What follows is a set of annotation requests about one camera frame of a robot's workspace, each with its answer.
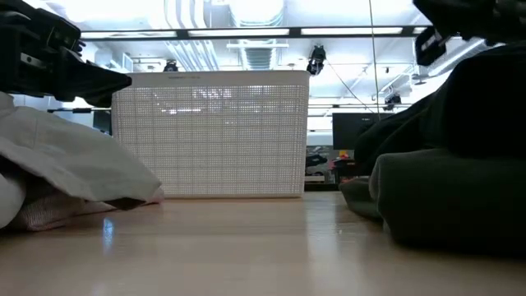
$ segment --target fluorescent light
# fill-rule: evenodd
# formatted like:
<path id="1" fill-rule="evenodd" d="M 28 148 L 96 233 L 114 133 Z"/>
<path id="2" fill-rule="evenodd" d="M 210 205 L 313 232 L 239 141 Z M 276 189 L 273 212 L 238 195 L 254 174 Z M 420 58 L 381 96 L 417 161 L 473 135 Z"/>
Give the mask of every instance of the fluorescent light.
<path id="1" fill-rule="evenodd" d="M 372 28 L 309 28 L 302 35 L 369 35 Z"/>
<path id="2" fill-rule="evenodd" d="M 82 39 L 123 39 L 123 38 L 155 38 L 155 37 L 177 37 L 174 31 L 151 32 L 151 31 L 100 31 L 83 32 Z"/>
<path id="3" fill-rule="evenodd" d="M 191 30 L 190 37 L 257 37 L 257 36 L 286 36 L 289 29 L 233 29 L 233 30 Z"/>
<path id="4" fill-rule="evenodd" d="M 442 63 L 439 67 L 435 68 L 433 71 L 429 72 L 429 76 L 436 76 L 440 72 L 444 71 L 447 67 L 451 66 L 454 62 L 457 62 L 460 58 L 462 58 L 465 54 L 469 53 L 470 51 L 474 50 L 477 46 L 484 43 L 484 39 L 480 39 L 477 42 L 469 45 L 466 49 L 462 50 L 461 52 L 457 53 L 453 57 L 449 58 L 446 62 Z"/>
<path id="5" fill-rule="evenodd" d="M 372 32 L 374 34 L 400 34 L 403 29 L 402 27 L 372 28 Z"/>
<path id="6" fill-rule="evenodd" d="M 277 49 L 288 48 L 288 44 L 227 44 L 227 49 Z"/>
<path id="7" fill-rule="evenodd" d="M 302 29 L 302 35 L 371 35 L 371 34 L 400 34 L 402 27 L 381 28 L 308 28 Z"/>
<path id="8" fill-rule="evenodd" d="M 421 34 L 425 29 L 427 29 L 427 27 L 414 28 L 413 34 Z"/>

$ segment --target dark fabric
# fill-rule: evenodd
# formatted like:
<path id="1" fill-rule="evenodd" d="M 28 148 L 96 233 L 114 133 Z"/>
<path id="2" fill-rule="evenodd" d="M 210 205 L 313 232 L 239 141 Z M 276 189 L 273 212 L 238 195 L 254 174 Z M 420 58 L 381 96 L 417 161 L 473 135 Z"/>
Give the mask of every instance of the dark fabric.
<path id="1" fill-rule="evenodd" d="M 447 150 L 382 155 L 371 199 L 399 243 L 526 252 L 526 160 Z"/>
<path id="2" fill-rule="evenodd" d="M 401 243 L 526 251 L 525 77 L 525 43 L 480 53 L 364 132 L 354 155 L 371 199 L 343 185 L 349 208 L 377 211 Z"/>
<path id="3" fill-rule="evenodd" d="M 371 175 L 380 155 L 419 150 L 423 146 L 419 118 L 432 100 L 433 95 L 429 95 L 407 110 L 380 120 L 358 138 L 354 159 L 359 175 Z"/>
<path id="4" fill-rule="evenodd" d="M 436 92 L 364 132 L 354 151 L 370 175 L 385 153 L 446 148 L 462 156 L 526 158 L 521 104 L 526 44 L 500 46 L 462 61 Z"/>
<path id="5" fill-rule="evenodd" d="M 339 185 L 348 208 L 356 214 L 372 220 L 381 221 L 376 203 L 369 193 L 369 177 L 355 178 Z"/>
<path id="6" fill-rule="evenodd" d="M 463 157 L 526 158 L 525 77 L 525 43 L 462 61 L 423 114 L 421 135 Z"/>

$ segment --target monitor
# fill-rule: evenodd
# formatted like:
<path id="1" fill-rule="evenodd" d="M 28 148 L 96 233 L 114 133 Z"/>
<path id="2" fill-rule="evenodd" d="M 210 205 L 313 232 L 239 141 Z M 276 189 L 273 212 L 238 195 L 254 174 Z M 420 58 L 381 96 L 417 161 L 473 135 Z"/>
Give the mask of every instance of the monitor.
<path id="1" fill-rule="evenodd" d="M 391 113 L 380 113 L 380 118 L 390 115 Z M 333 149 L 354 150 L 358 136 L 378 121 L 378 113 L 333 113 Z"/>
<path id="2" fill-rule="evenodd" d="M 106 110 L 93 111 L 93 128 L 112 134 L 112 114 Z"/>

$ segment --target wooden table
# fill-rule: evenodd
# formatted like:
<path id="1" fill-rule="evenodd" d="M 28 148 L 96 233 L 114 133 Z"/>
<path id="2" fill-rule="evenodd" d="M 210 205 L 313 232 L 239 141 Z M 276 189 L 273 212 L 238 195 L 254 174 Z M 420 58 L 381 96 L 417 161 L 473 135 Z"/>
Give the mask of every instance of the wooden table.
<path id="1" fill-rule="evenodd" d="M 333 192 L 167 201 L 0 239 L 2 295 L 526 295 L 523 261 L 398 247 Z"/>

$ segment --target perforated panel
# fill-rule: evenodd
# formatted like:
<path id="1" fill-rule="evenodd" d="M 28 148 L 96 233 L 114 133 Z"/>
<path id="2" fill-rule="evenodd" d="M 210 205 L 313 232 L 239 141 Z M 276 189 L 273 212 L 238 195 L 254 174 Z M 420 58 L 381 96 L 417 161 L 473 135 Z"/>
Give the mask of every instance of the perforated panel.
<path id="1" fill-rule="evenodd" d="M 134 74 L 113 97 L 113 135 L 169 197 L 298 197 L 305 72 Z"/>

